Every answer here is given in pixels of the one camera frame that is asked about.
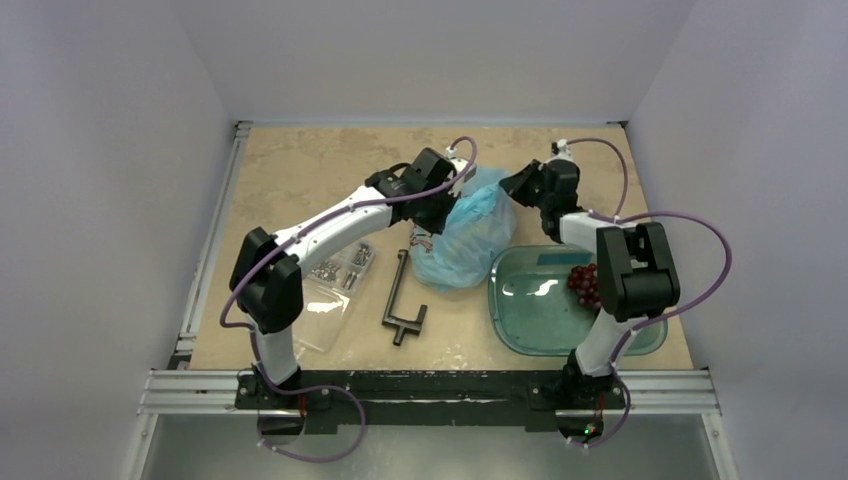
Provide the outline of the blue plastic bag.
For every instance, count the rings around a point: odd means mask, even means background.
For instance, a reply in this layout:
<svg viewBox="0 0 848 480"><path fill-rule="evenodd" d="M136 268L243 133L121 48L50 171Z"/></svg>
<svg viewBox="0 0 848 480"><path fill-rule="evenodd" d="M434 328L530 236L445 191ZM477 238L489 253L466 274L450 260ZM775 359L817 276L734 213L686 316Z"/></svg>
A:
<svg viewBox="0 0 848 480"><path fill-rule="evenodd" d="M479 167L442 233L413 229L409 256L419 282L444 293L475 287L488 276L517 226L512 200L499 185L508 176L502 168Z"/></svg>

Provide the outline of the red fake grapes bunch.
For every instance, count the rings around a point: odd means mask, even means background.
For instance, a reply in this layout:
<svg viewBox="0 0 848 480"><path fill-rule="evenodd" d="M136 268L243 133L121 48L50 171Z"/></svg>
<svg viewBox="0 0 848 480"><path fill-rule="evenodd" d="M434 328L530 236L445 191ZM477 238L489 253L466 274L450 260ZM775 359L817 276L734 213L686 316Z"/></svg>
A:
<svg viewBox="0 0 848 480"><path fill-rule="evenodd" d="M601 301L596 264L574 266L567 278L566 287L576 296L580 306L595 314L600 312Z"/></svg>

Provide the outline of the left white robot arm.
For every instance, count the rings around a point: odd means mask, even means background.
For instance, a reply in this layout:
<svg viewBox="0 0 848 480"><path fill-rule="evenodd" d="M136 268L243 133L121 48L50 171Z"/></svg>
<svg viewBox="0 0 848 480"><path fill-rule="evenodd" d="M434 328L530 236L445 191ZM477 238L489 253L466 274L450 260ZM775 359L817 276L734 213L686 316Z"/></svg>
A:
<svg viewBox="0 0 848 480"><path fill-rule="evenodd" d="M259 395L272 408L297 399L299 370L292 326L304 306L303 281L319 263L372 233L411 221L433 233L443 231L462 184L474 174L476 158L426 147L410 163L367 177L335 206L298 225L269 233L261 227L244 238L230 279L230 296L219 317L238 307L246 318L255 364L264 378Z"/></svg>

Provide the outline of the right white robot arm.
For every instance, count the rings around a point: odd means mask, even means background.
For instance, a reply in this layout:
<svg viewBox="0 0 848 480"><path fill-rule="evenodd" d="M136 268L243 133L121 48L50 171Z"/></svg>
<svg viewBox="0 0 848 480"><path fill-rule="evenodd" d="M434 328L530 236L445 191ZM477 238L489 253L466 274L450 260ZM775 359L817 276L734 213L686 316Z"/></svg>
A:
<svg viewBox="0 0 848 480"><path fill-rule="evenodd" d="M601 312L587 337L569 355L561 392L584 407L613 378L636 326L675 306L680 283L665 228L601 217L578 205L579 167L567 160L531 161L499 181L513 201L539 210L543 232L557 243L595 256Z"/></svg>

